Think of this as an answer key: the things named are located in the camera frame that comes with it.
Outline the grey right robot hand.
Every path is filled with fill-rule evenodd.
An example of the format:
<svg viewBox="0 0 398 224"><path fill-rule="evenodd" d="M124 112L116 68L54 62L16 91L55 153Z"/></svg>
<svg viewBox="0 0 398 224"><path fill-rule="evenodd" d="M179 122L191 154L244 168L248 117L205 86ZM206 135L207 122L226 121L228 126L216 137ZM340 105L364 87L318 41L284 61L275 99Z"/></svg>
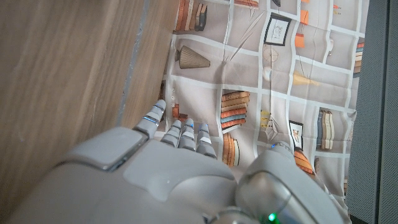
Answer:
<svg viewBox="0 0 398 224"><path fill-rule="evenodd" d="M326 192L285 142L236 179L216 158L203 124L175 122L154 134L159 100L132 129L103 132L65 154L9 223L342 223Z"/></svg>

